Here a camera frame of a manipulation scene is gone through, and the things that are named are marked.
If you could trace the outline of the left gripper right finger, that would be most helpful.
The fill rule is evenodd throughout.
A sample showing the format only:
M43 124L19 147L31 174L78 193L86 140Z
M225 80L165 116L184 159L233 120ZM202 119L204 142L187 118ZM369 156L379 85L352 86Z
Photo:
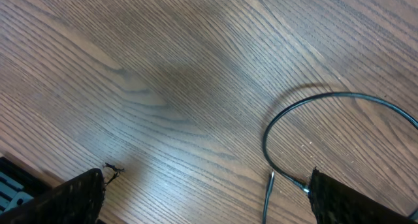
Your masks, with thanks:
M318 224L414 224L414 220L313 169L308 198Z

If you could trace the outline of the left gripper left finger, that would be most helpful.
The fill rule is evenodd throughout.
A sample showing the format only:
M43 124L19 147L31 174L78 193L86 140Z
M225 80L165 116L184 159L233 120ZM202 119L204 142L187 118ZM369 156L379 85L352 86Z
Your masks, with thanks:
M87 172L1 215L1 224L95 224L105 198L100 169Z

